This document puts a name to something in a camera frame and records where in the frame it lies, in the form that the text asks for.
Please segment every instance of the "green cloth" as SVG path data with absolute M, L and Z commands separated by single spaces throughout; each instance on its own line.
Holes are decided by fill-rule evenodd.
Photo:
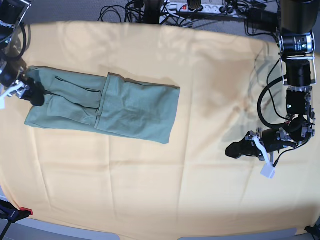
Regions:
M 169 142 L 179 88 L 47 67 L 30 67 L 26 76 L 45 90 L 45 103 L 30 110 L 28 126 Z

